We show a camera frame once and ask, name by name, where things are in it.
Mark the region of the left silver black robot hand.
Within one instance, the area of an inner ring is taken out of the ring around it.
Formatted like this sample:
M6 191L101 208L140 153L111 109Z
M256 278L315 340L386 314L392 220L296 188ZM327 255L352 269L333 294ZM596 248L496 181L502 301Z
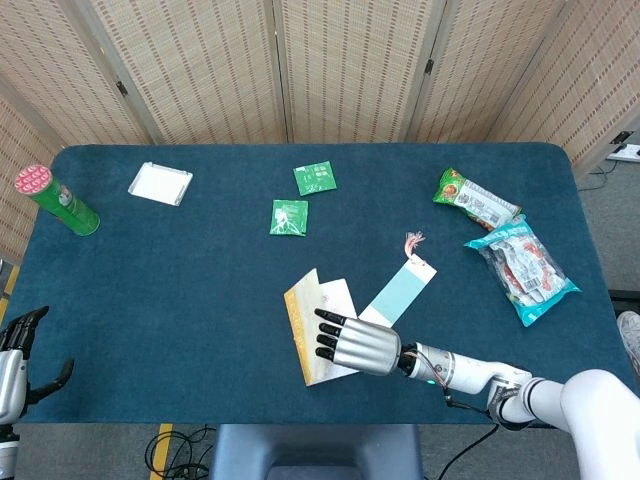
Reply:
M36 329L49 307L43 306L11 320L1 330L1 425L13 425L28 407L62 389L71 378L75 361L68 358L51 382L32 388L28 380L29 359Z

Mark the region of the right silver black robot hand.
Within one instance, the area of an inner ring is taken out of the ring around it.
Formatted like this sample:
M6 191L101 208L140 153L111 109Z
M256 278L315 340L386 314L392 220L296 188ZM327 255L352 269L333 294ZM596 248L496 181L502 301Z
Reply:
M402 343L394 330L320 308L314 314L321 319L317 357L376 376L389 375L398 367Z

